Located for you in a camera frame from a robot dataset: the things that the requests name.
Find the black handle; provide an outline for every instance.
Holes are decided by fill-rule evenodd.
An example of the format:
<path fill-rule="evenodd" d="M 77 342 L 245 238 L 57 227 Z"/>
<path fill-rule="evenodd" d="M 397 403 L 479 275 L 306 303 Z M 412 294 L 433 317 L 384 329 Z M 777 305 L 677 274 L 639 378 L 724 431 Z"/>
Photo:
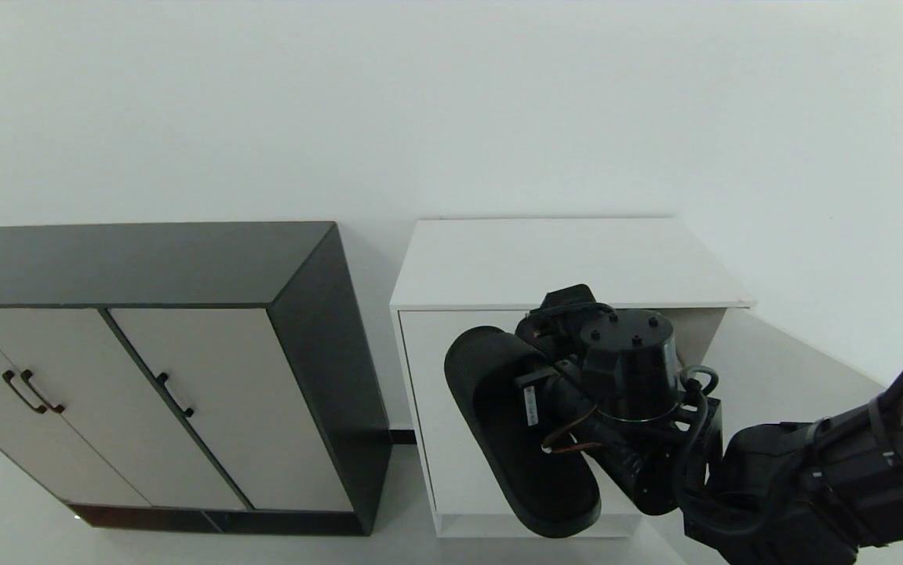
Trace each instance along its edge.
<path fill-rule="evenodd" d="M 15 388 L 15 385 L 11 382 L 11 380 L 14 378 L 15 378 L 14 371 L 6 371 L 6 372 L 2 373 L 2 379 L 5 380 L 6 385 L 8 385 L 9 388 L 13 390 L 13 392 L 15 393 L 15 396 L 18 396 L 22 399 L 23 404 L 27 405 L 29 407 L 29 409 L 36 412 L 37 414 L 43 414 L 43 412 L 46 412 L 46 406 L 43 406 L 42 404 L 40 404 L 39 406 L 34 406 L 34 405 L 32 405 L 31 402 L 26 400 L 24 396 L 22 396 L 22 393 L 20 391 L 18 391 L 18 389 Z"/>
<path fill-rule="evenodd" d="M 18 376 L 18 378 L 22 379 L 22 382 L 25 383 L 25 386 L 29 387 L 29 390 L 32 390 L 32 393 L 36 394 L 36 398 L 39 398 L 40 402 L 42 402 L 43 404 L 46 404 L 50 408 L 50 411 L 52 411 L 54 414 L 60 414 L 60 412 L 64 412 L 63 404 L 57 404 L 57 405 L 50 404 L 50 401 L 47 400 L 46 398 L 43 398 L 43 394 L 40 394 L 39 390 L 36 390 L 35 386 L 32 386 L 32 383 L 29 382 L 29 379 L 32 379 L 32 371 L 31 370 L 26 369 L 25 371 L 22 371 L 20 373 L 20 376 Z"/>
<path fill-rule="evenodd" d="M 176 408 L 179 408 L 179 411 L 182 412 L 182 414 L 186 416 L 186 418 L 189 418 L 193 415 L 193 408 L 187 408 L 183 410 L 182 406 L 179 405 L 179 401 L 176 400 L 176 397 L 172 395 L 172 391 L 169 390 L 169 387 L 166 384 L 169 382 L 168 373 L 160 373 L 157 377 L 155 377 L 155 380 L 158 382 L 159 386 L 161 386 L 162 389 L 165 390 L 165 394 L 169 395 L 169 398 L 171 398 L 173 404 L 176 405 Z"/>

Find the white wall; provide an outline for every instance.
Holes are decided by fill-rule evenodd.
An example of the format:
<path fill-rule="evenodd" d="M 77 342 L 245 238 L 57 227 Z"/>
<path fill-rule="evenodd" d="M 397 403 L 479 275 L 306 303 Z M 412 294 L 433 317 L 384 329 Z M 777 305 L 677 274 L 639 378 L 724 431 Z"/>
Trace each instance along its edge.
<path fill-rule="evenodd" d="M 416 218 L 657 213 L 888 382 L 903 3 L 0 4 L 0 224 L 337 219 L 394 426 Z"/>

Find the cabinet side panel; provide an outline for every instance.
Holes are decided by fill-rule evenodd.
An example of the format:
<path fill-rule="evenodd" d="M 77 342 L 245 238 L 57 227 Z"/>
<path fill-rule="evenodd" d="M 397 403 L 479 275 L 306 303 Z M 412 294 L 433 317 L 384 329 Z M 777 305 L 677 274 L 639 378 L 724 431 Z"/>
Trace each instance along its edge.
<path fill-rule="evenodd" d="M 354 511 L 370 532 L 391 444 L 339 229 L 319 243 L 269 315 Z"/>

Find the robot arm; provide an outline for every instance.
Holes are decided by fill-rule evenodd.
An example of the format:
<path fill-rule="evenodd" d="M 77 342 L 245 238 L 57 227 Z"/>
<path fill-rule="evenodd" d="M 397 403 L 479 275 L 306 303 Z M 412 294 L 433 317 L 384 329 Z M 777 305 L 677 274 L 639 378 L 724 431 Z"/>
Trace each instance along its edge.
<path fill-rule="evenodd" d="M 685 534 L 731 565 L 848 565 L 903 540 L 903 372 L 866 406 L 752 426 L 724 453 L 716 372 L 681 366 L 659 312 L 615 311 L 574 286 L 513 334 L 463 334 L 445 374 L 513 512 L 541 536 L 598 518 L 587 454 L 644 514 L 681 508 Z"/>

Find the floor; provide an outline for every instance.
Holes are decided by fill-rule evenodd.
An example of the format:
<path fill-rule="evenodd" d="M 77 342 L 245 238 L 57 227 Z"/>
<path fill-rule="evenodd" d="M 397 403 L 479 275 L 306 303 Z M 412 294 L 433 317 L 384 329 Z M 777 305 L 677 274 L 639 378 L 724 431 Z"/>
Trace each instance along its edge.
<path fill-rule="evenodd" d="M 0 564 L 391 563 L 684 565 L 649 525 L 628 540 L 438 540 L 416 447 L 396 447 L 368 538 L 97 530 L 0 454 Z"/>

